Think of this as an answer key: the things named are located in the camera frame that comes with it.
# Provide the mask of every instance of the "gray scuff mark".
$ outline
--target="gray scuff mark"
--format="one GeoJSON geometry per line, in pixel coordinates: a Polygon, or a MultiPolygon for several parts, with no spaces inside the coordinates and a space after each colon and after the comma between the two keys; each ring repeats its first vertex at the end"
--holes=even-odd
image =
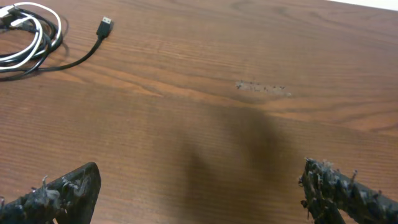
{"type": "Polygon", "coordinates": [[[240,80],[236,82],[236,88],[239,90],[263,92],[271,95],[292,96],[291,93],[285,91],[285,86],[279,85],[261,85],[260,83],[240,80]]]}

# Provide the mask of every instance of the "usb plug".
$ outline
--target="usb plug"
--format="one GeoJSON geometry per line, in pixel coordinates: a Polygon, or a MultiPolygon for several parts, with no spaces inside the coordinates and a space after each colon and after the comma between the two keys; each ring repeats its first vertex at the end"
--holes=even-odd
{"type": "Polygon", "coordinates": [[[100,39],[105,39],[111,33],[113,22],[110,18],[104,17],[99,24],[97,35],[100,39]]]}

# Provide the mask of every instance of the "cable bundle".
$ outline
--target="cable bundle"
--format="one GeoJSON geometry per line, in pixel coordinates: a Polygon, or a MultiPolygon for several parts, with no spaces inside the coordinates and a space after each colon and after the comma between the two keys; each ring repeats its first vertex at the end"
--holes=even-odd
{"type": "Polygon", "coordinates": [[[0,7],[0,20],[2,21],[0,29],[5,29],[6,31],[24,30],[34,34],[32,43],[24,50],[11,54],[0,55],[0,73],[21,72],[8,77],[0,77],[0,82],[19,80],[36,71],[52,72],[63,70],[84,62],[98,49],[102,40],[109,35],[112,25],[112,21],[110,19],[106,17],[103,18],[97,30],[98,40],[93,48],[83,58],[60,67],[40,68],[47,56],[56,50],[62,43],[62,24],[59,15],[52,9],[41,4],[34,2],[20,2],[11,6],[0,7]],[[34,12],[21,9],[19,7],[26,5],[37,6],[51,12],[57,19],[57,25],[34,12]],[[42,24],[45,24],[48,27],[47,32],[44,31],[42,24]],[[35,61],[34,66],[30,68],[23,67],[28,62],[32,61],[35,61]]]}

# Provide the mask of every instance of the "black cable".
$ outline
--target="black cable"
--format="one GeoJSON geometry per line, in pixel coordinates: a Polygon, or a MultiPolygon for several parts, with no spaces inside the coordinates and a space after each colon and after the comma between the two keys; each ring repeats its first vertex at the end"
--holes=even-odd
{"type": "MultiPolygon", "coordinates": [[[[59,67],[47,67],[47,68],[40,68],[40,66],[43,64],[43,62],[45,61],[45,59],[49,56],[49,54],[51,52],[53,52],[54,50],[56,50],[62,43],[63,40],[63,35],[62,33],[60,34],[59,39],[57,39],[57,41],[55,42],[54,45],[52,45],[52,39],[54,39],[55,34],[58,32],[58,27],[48,21],[47,19],[43,18],[42,16],[34,13],[34,12],[30,12],[28,10],[25,9],[19,9],[19,8],[13,8],[12,12],[9,12],[11,14],[11,16],[14,16],[14,18],[18,18],[18,17],[24,17],[24,15],[22,14],[26,13],[31,15],[32,17],[36,18],[39,20],[39,22],[42,22],[44,24],[46,24],[50,30],[49,30],[49,34],[46,34],[45,32],[43,32],[43,37],[42,37],[42,43],[40,44],[38,50],[36,50],[37,52],[44,50],[44,52],[40,55],[35,55],[33,56],[29,61],[37,61],[37,63],[31,67],[31,68],[12,68],[12,69],[5,69],[5,70],[0,70],[0,73],[6,73],[6,72],[22,72],[20,74],[17,75],[11,75],[9,77],[0,77],[0,82],[6,82],[6,81],[14,81],[14,80],[20,80],[23,78],[27,78],[27,77],[31,77],[31,74],[33,74],[34,72],[54,72],[54,71],[60,71],[60,70],[64,70],[64,69],[68,69],[68,68],[72,68],[76,65],[81,64],[82,62],[84,62],[85,60],[87,60],[88,58],[90,58],[95,51],[100,47],[102,41],[108,37],[109,33],[111,32],[113,23],[110,19],[104,17],[103,20],[101,21],[101,24],[98,27],[97,30],[97,36],[98,39],[95,43],[95,45],[91,48],[91,50],[81,59],[77,60],[76,62],[73,63],[69,63],[67,65],[62,65],[59,67]]],[[[23,24],[22,27],[10,27],[9,25],[11,24],[10,21],[8,21],[9,24],[5,24],[2,27],[5,27],[6,29],[20,29],[20,30],[24,30],[30,33],[35,34],[36,32],[38,32],[38,30],[35,28],[35,24],[33,22],[30,22],[31,25],[27,25],[27,24],[23,24]]],[[[16,58],[13,58],[12,60],[8,60],[6,62],[0,62],[0,66],[2,65],[9,65],[9,64],[13,64],[13,63],[19,63],[23,60],[25,60],[25,58],[32,53],[33,48],[29,49],[27,52],[23,53],[22,55],[19,55],[16,58]]],[[[4,55],[0,55],[0,57],[8,57],[10,55],[14,55],[16,53],[11,53],[11,54],[4,54],[4,55]]]]}

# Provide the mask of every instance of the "tabletop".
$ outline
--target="tabletop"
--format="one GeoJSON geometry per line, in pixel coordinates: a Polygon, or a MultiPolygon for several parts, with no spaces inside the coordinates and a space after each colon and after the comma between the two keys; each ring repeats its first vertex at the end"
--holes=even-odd
{"type": "MultiPolygon", "coordinates": [[[[82,57],[103,16],[114,29],[79,66],[0,83],[8,202],[93,161],[92,223],[308,223],[305,157],[357,169],[398,200],[398,13],[323,0],[36,2],[65,27],[45,65],[82,57]]],[[[31,38],[0,35],[2,52],[31,38]]]]}

